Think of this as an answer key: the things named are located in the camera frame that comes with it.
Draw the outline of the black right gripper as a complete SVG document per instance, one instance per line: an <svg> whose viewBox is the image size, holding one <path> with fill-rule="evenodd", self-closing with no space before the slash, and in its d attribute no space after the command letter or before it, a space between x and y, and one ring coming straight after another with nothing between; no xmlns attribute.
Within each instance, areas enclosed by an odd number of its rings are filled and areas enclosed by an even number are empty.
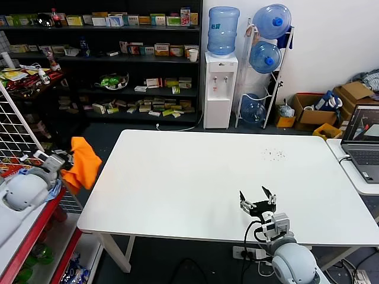
<svg viewBox="0 0 379 284"><path fill-rule="evenodd" d="M251 217L258 217L261 222L265 222L264 213L274 213L276 211L277 196L276 194L272 194L271 191L264 186L262 186L262 190L268 198L268 201L259 201L255 203L247 201L242 191L239 191L240 208L243 211L249 211L249 215Z"/></svg>

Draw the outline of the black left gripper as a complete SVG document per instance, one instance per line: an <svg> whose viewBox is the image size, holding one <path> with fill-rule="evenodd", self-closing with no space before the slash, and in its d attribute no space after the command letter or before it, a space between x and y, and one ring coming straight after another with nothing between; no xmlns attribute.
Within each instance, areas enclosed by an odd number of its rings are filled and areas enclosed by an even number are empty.
<svg viewBox="0 0 379 284"><path fill-rule="evenodd" d="M56 150L56 154L65 161L62 166L62 169L70 170L73 167L74 165L74 161L73 161L74 152L73 151Z"/></svg>

